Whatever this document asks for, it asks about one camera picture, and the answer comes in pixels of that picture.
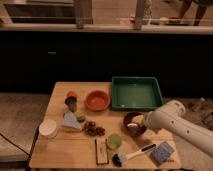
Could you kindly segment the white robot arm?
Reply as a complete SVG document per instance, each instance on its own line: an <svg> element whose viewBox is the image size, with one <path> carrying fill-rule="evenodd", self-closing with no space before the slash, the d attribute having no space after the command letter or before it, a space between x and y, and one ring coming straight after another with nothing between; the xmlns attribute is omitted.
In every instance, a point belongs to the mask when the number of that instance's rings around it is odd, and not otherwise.
<svg viewBox="0 0 213 171"><path fill-rule="evenodd" d="M154 132L166 129L213 157L213 131L183 119L185 112L186 108L180 101L171 100L146 113L144 125Z"/></svg>

